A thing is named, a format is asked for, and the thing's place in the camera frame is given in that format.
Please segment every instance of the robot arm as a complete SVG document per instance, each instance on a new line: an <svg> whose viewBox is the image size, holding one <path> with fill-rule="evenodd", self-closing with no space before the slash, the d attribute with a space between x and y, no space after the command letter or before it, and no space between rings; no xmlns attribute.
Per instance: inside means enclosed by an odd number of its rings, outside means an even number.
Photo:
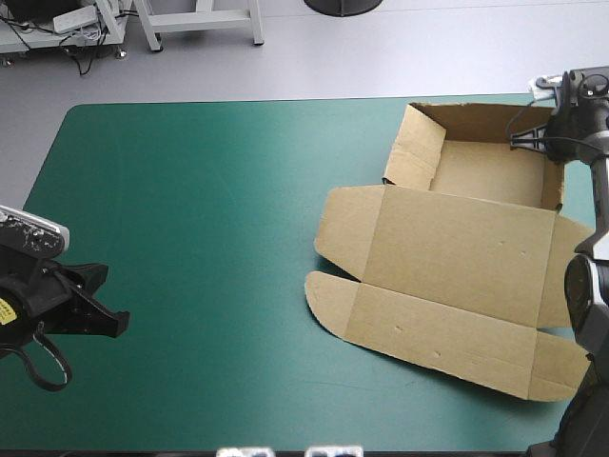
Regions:
<svg viewBox="0 0 609 457"><path fill-rule="evenodd" d="M49 391L64 388L71 370L46 333L117 337L129 319L128 312L111 312L92 296L106 282L108 267L66 267L51 260L68 247L67 228L0 206L0 358L17 355L30 379ZM32 340L55 360L63 382L38 373L23 349Z"/></svg>
<svg viewBox="0 0 609 457"><path fill-rule="evenodd" d="M592 364L555 439L527 455L609 455L609 67L542 77L531 89L536 100L554 99L556 107L546 125L511 135L511 145L590 167L596 231L576 248L564 281L576 341Z"/></svg>

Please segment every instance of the open cardboard box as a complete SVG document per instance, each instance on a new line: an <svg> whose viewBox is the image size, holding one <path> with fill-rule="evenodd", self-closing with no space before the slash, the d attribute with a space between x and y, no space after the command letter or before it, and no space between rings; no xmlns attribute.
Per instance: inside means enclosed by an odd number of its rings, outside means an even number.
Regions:
<svg viewBox="0 0 609 457"><path fill-rule="evenodd" d="M520 107L412 105L382 186L330 192L316 250L359 282L308 275L311 310L351 343L529 400L572 396L588 367L563 275L591 230L558 214L563 166L511 150ZM543 124L531 109L515 129Z"/></svg>

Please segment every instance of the green mat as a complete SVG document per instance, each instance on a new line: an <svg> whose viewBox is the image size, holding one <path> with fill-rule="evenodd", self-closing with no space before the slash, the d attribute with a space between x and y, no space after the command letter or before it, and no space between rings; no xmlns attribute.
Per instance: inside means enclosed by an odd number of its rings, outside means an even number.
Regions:
<svg viewBox="0 0 609 457"><path fill-rule="evenodd" d="M2 360L0 447L521 450L551 438L564 404L351 346L308 311L306 274L331 268L313 248L325 197L380 183L407 101L71 110L26 209L70 228L63 261L110 265L98 297L132 321L118 340L54 338L75 370L62 393ZM588 171L567 174L564 213L592 224Z"/></svg>

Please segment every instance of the wire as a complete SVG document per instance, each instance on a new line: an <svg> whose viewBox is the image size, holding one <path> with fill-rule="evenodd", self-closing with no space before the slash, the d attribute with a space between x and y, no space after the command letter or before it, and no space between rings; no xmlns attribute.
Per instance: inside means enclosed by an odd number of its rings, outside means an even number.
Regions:
<svg viewBox="0 0 609 457"><path fill-rule="evenodd" d="M537 100L531 100L529 103L527 103L522 108L520 108L519 111L514 115L514 117L512 117L512 119L509 120L509 122L505 126L505 138L511 145L515 145L515 146L518 145L519 148L521 148L521 149L527 149L527 150L532 150L534 152L545 153L545 151L543 151L543 150L536 149L536 148L530 148L530 147L526 147L526 146L521 146L521 145L536 145L537 143L549 143L551 141L565 141L565 142L574 143L574 144L581 145L581 146L586 146L587 148L594 149L598 152L602 152L602 148L591 145L590 143L587 143L585 141L578 140L577 138L570 138L568 136L543 136L541 138L534 138L534 137L514 138L513 137L514 134L511 133L512 126L535 103L537 103Z"/></svg>
<svg viewBox="0 0 609 457"><path fill-rule="evenodd" d="M104 43L106 42L106 38L108 37L108 28L104 26L104 28L102 29L101 20L98 22L97 26L98 26L98 30L99 30L99 36L97 37L97 40L96 40L97 43L95 44L94 50L90 53L87 68L84 70L83 70L83 64L80 60L78 60L78 57L76 55L72 54L66 47L64 47L64 43L66 43L66 41L69 38L71 38L71 36L73 36L73 35L67 36L66 38L64 38L63 40L61 40L59 42L59 48L74 62L74 64L76 64L76 68L78 69L78 74L80 76L86 76L87 74L90 73L91 68L93 66L93 61L95 59L100 58L99 49L100 49L100 47L104 46Z"/></svg>
<svg viewBox="0 0 609 457"><path fill-rule="evenodd" d="M586 143L585 141L578 140L577 138L570 138L568 136L544 136L543 138L514 138L512 139L512 144L530 145L535 143L549 143L550 141L567 141L569 143L575 143L577 145L586 146L587 148L602 152L602 148L599 148L598 146L594 146L590 143Z"/></svg>
<svg viewBox="0 0 609 457"><path fill-rule="evenodd" d="M23 36L21 36L21 33L19 33L16 29L15 26L12 24L12 22L7 19L4 16L0 16L0 20L2 22L4 22L7 26L9 26L9 28L12 30L12 32L17 35L17 38L19 38L19 41L21 41L21 43L23 43L23 45L28 49L31 50L31 46L26 42L26 40L23 39Z"/></svg>
<svg viewBox="0 0 609 457"><path fill-rule="evenodd" d="M512 119L509 120L509 122L506 124L505 126L505 139L508 142L512 141L512 133L511 133L511 129L512 126L514 125L514 123L516 121L518 121L522 115L529 110L529 108L531 108L535 103L537 102L537 100L531 100L529 103L527 103L526 105L524 105L515 115L514 117L512 117Z"/></svg>
<svg viewBox="0 0 609 457"><path fill-rule="evenodd" d="M43 388L44 390L48 390L49 392L56 392L63 389L69 384L72 379L72 370L69 366L68 361L61 353L59 348L54 345L49 338L45 336L44 322L41 321L38 323L36 330L33 332L32 337L36 343L38 343L42 348L47 351L48 354L50 354L55 363L57 363L59 368L62 370L62 373L64 375L63 383L55 384L43 378L36 369L34 363L31 361L30 357L27 355L27 353L23 351L22 348L16 345L0 345L0 352L12 353L19 357L23 362L23 365L26 369L26 373L28 374L29 378L38 387Z"/></svg>

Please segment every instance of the black trash bin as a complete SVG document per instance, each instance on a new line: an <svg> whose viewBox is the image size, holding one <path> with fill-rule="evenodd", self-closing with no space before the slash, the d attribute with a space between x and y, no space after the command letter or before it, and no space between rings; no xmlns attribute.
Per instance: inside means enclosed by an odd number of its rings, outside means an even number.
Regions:
<svg viewBox="0 0 609 457"><path fill-rule="evenodd" d="M377 8L383 0L304 0L312 9L329 16L355 16Z"/></svg>

